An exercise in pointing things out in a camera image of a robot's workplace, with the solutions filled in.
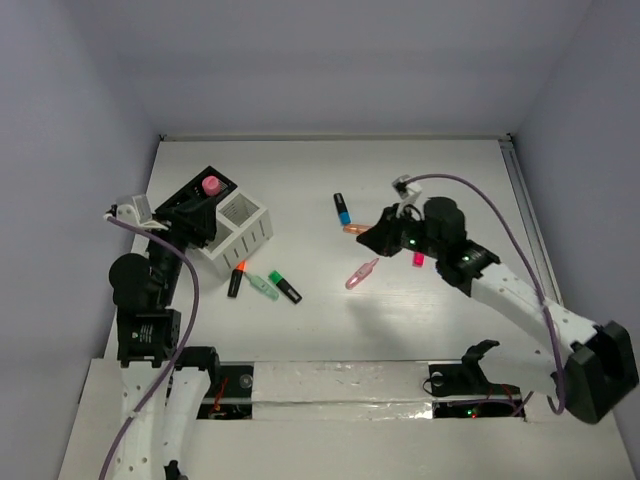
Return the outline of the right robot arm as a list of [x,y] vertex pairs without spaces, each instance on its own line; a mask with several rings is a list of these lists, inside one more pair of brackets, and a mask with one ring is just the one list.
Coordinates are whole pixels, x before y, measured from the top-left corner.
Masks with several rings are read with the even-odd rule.
[[542,351],[501,358],[499,343],[484,340],[461,359],[460,379],[470,391],[508,383],[555,400],[573,417],[596,424],[639,385],[630,335],[620,324],[605,325],[577,315],[539,295],[499,257],[470,240],[457,204],[434,197],[416,218],[394,204],[357,242],[381,257],[402,250],[436,262],[442,280],[511,321]]

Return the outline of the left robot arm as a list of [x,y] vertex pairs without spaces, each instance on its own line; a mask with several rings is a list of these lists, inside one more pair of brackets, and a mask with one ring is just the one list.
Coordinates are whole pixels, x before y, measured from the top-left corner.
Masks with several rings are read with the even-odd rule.
[[108,223],[148,241],[120,256],[108,279],[116,307],[121,421],[101,479],[184,479],[184,458],[205,395],[221,383],[217,351],[190,347],[200,303],[190,248],[216,236],[214,198],[176,199],[152,210],[144,195],[124,197]]

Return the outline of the orange-capped black highlighter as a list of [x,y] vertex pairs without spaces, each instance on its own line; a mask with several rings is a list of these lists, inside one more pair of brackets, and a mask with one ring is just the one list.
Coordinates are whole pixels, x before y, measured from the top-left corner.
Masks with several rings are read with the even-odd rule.
[[244,271],[246,268],[246,262],[239,263],[231,272],[229,285],[227,289],[227,297],[235,299],[238,296],[240,285],[244,277]]

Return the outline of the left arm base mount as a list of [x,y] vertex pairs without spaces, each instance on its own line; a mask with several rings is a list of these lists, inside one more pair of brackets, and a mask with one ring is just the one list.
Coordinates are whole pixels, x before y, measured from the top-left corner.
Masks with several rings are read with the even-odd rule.
[[216,383],[205,394],[198,420],[249,420],[252,418],[254,365],[223,363]]

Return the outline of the green-capped black highlighter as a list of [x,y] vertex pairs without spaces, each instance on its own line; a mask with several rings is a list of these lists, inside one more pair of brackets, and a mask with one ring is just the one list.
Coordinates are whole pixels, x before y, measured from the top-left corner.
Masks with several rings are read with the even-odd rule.
[[268,278],[293,304],[299,304],[301,302],[301,294],[277,270],[271,271]]

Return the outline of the pink-capped clear pencil tube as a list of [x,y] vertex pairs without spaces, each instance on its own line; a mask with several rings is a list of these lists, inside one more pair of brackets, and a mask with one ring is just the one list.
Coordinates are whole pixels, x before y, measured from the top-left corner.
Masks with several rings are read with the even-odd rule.
[[207,197],[215,197],[222,190],[222,183],[218,177],[210,175],[201,182],[202,190]]

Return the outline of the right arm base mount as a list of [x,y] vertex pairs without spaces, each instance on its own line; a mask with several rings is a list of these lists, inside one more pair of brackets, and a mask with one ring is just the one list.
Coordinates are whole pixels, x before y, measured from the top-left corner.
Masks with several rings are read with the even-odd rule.
[[483,340],[469,347],[460,360],[429,364],[422,389],[432,399],[435,419],[526,418],[521,390],[491,383],[480,368],[480,361],[497,346],[495,340]]

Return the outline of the blue-capped black highlighter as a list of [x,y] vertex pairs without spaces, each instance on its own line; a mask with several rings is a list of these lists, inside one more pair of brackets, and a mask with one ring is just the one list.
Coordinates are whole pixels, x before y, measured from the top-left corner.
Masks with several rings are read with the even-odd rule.
[[340,220],[340,223],[343,226],[350,225],[352,223],[350,213],[347,208],[347,204],[344,200],[344,197],[341,193],[333,194],[333,201],[336,207],[337,215]]

